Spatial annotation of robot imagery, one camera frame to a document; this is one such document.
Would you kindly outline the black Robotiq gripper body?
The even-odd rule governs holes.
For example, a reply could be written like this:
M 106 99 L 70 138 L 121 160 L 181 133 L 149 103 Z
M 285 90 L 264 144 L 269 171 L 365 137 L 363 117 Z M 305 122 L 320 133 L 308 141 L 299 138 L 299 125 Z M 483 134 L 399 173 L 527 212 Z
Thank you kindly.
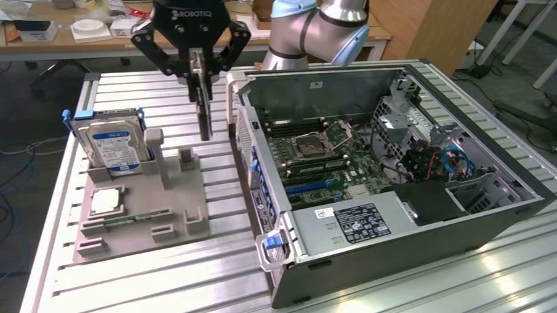
M 150 23 L 178 52 L 200 49 L 202 57 L 212 59 L 213 46 L 229 22 L 222 1 L 153 2 Z

